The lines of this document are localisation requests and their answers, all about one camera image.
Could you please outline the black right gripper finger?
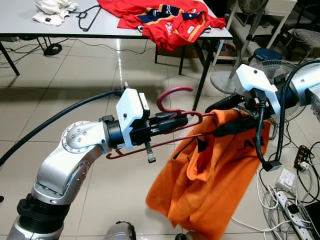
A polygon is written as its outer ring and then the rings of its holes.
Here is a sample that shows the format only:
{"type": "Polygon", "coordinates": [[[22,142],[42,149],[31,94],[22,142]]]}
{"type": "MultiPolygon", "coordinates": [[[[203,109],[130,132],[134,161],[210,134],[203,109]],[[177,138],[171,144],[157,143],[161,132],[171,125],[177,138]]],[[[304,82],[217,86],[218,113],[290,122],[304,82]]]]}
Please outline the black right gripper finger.
{"type": "Polygon", "coordinates": [[[259,125],[258,119],[237,119],[230,123],[219,125],[214,130],[215,137],[226,137],[228,135],[237,135],[245,131],[255,129],[259,125]]]}
{"type": "Polygon", "coordinates": [[[245,102],[245,97],[242,94],[231,94],[212,103],[205,110],[206,113],[210,113],[213,110],[230,110],[238,107],[238,105],[245,102]]]}

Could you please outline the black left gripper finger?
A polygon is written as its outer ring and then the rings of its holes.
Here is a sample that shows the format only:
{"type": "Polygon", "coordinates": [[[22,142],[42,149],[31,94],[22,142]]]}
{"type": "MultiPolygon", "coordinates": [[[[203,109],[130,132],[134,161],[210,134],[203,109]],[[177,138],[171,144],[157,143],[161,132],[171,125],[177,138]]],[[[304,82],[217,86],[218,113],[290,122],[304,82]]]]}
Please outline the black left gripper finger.
{"type": "Polygon", "coordinates": [[[158,112],[152,117],[153,124],[165,124],[168,122],[186,123],[185,115],[178,115],[176,112],[158,112]]]}
{"type": "Polygon", "coordinates": [[[189,123],[187,119],[163,119],[155,125],[155,134],[164,135],[169,134],[189,123]]]}

